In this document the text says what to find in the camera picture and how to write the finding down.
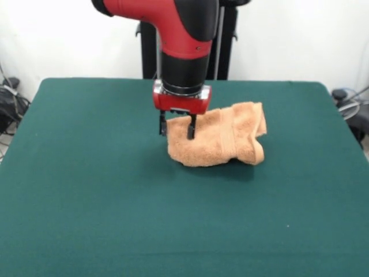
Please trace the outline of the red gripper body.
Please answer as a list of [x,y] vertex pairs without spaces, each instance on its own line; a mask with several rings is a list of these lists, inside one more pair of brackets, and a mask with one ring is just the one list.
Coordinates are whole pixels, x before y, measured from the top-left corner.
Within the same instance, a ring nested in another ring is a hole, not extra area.
[[157,110],[202,115],[208,110],[211,98],[210,85],[204,85],[195,96],[186,96],[166,92],[160,79],[156,79],[153,83],[153,102]]

